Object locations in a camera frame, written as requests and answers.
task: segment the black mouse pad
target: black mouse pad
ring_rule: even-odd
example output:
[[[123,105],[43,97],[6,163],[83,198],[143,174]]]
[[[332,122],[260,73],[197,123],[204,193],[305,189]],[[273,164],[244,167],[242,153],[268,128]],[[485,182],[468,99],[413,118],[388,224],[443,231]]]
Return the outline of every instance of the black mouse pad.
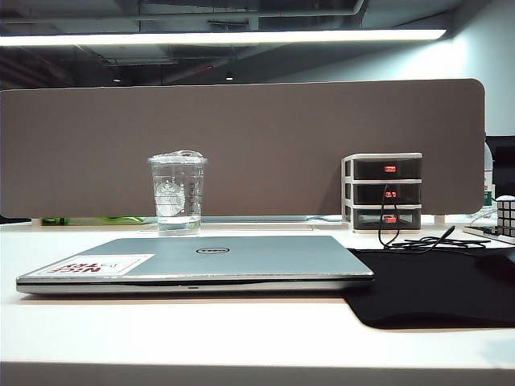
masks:
[[[515,248],[460,250],[351,250],[375,280],[344,297],[376,328],[515,327]]]

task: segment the clear plastic cup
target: clear plastic cup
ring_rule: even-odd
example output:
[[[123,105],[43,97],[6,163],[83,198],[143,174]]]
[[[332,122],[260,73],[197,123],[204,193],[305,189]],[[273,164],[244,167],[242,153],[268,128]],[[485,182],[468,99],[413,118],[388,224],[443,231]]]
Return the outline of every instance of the clear plastic cup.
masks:
[[[160,236],[188,235],[200,230],[207,161],[193,150],[158,154],[148,159]]]

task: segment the cup lid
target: cup lid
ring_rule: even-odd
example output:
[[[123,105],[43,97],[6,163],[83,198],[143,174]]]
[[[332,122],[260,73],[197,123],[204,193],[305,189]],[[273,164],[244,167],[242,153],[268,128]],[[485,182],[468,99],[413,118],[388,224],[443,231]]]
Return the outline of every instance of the cup lid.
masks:
[[[187,163],[187,164],[204,164],[207,158],[194,150],[177,150],[171,153],[156,154],[148,158],[149,163]]]

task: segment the black monitor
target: black monitor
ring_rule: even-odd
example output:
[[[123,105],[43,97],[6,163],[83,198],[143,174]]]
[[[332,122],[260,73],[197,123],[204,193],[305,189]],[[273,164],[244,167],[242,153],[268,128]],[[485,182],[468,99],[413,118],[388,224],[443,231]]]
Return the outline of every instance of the black monitor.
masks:
[[[495,196],[515,195],[515,135],[487,136],[492,151]]]

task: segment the desk surface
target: desk surface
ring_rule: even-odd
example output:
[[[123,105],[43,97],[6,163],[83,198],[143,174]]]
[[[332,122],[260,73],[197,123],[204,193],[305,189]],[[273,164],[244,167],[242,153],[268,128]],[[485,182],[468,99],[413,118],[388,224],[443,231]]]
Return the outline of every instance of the desk surface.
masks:
[[[427,225],[416,237],[439,236],[445,228]],[[152,237],[155,231],[29,224],[0,230],[3,364],[502,368],[515,376],[515,329],[376,330],[361,324],[337,295],[48,299],[20,294],[14,284],[20,274],[109,240]],[[380,247],[377,235],[322,223],[205,224],[200,233],[274,234],[331,235],[349,248]],[[461,232],[453,237],[471,238]]]

